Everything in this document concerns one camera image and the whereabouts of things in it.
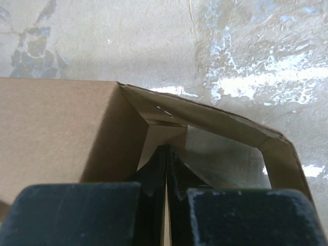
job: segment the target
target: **cardboard box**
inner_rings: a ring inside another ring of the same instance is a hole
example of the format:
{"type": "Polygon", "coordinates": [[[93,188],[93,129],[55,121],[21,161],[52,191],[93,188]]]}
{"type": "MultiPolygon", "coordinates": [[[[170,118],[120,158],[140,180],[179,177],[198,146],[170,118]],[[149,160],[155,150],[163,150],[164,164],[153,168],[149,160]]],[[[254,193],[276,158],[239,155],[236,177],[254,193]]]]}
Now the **cardboard box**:
{"type": "Polygon", "coordinates": [[[247,118],[108,81],[0,78],[0,200],[35,183],[122,181],[187,126],[258,148],[272,188],[311,193],[293,144],[247,118]]]}

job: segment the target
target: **stained concrete floor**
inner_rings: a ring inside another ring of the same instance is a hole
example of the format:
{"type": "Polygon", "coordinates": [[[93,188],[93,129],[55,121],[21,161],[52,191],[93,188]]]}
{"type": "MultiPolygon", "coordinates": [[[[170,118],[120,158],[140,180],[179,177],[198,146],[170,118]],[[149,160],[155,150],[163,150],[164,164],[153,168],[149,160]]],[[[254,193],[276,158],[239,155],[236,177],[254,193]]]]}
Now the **stained concrete floor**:
{"type": "MultiPolygon", "coordinates": [[[[275,128],[328,233],[327,31],[324,0],[0,0],[0,76],[117,80],[275,128]]],[[[270,186],[253,148],[190,128],[187,149],[213,186],[270,186]]]]}

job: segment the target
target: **cardboard flap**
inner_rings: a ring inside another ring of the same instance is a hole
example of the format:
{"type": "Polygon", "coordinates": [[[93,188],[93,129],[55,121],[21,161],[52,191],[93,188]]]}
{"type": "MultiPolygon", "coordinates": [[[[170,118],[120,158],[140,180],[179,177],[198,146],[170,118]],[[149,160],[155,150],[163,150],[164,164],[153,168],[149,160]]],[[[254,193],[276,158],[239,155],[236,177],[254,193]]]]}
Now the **cardboard flap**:
{"type": "Polygon", "coordinates": [[[293,144],[280,132],[242,116],[171,94],[121,85],[127,99],[146,120],[191,125],[258,148],[273,189],[296,189],[312,200],[293,144]]]}

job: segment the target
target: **brown cardboard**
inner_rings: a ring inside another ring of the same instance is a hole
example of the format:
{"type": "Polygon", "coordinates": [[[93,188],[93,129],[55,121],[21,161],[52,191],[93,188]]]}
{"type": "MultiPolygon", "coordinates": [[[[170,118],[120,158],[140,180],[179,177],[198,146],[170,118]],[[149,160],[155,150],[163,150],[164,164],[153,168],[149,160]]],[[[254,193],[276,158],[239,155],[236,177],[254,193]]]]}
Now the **brown cardboard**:
{"type": "Polygon", "coordinates": [[[177,137],[181,147],[187,125],[258,148],[273,188],[312,199],[295,148],[281,133],[177,96],[116,82],[0,78],[0,114],[5,203],[34,183],[124,180],[156,145],[177,137]]]}

